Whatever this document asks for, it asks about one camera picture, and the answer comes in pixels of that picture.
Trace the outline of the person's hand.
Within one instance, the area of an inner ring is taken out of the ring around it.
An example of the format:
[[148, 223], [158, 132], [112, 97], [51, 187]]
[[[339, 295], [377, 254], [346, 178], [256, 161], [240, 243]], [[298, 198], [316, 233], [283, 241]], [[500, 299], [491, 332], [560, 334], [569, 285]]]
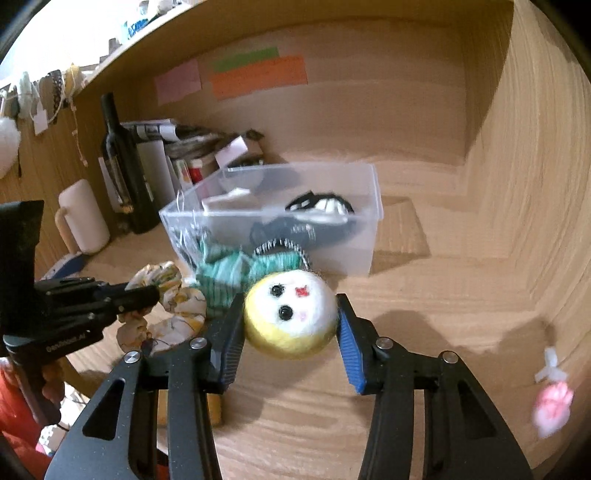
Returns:
[[[63, 371], [59, 363], [50, 363], [41, 369], [42, 397], [52, 407], [59, 408], [64, 397]], [[30, 417], [39, 425], [46, 425], [41, 413], [35, 413], [25, 399], [21, 372], [8, 358], [1, 359], [1, 420], [14, 420], [17, 416]]]

